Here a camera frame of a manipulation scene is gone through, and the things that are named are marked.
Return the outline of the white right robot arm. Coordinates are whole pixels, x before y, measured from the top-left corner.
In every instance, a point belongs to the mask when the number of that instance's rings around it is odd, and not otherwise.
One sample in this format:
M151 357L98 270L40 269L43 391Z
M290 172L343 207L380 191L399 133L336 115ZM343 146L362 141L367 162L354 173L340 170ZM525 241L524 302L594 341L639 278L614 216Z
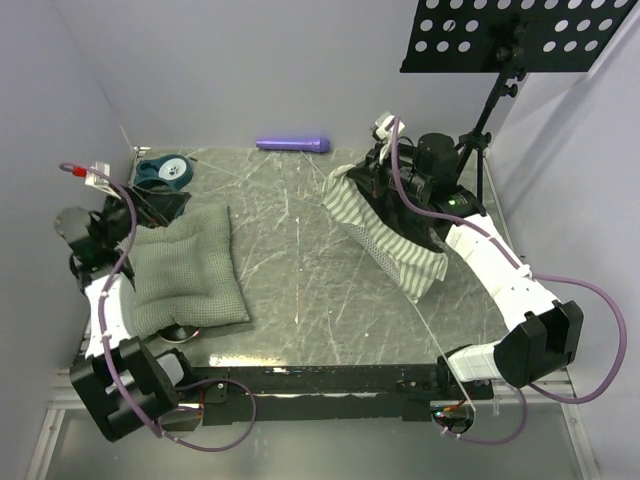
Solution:
M363 205L356 218L394 272L418 270L405 291L420 298L438 279L451 249L479 280L499 310L506 335L445 354L439 392L458 398L472 381L528 386L570 365L584 314L534 278L509 249L481 200L458 182L459 152L451 137L426 134L402 144L396 133L376 139L366 159L349 171L348 185Z

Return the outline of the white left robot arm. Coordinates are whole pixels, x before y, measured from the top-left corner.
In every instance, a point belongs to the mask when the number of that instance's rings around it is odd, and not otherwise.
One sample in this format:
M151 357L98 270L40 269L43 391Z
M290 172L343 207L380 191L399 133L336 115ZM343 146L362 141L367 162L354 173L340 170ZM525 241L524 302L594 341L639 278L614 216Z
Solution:
M124 240L138 226L166 226L155 195L127 187L101 211L66 208L55 220L71 250L69 268L90 305L84 356L71 367L72 387L103 436L115 442L193 397L197 377L183 354L153 355L133 332L135 274Z

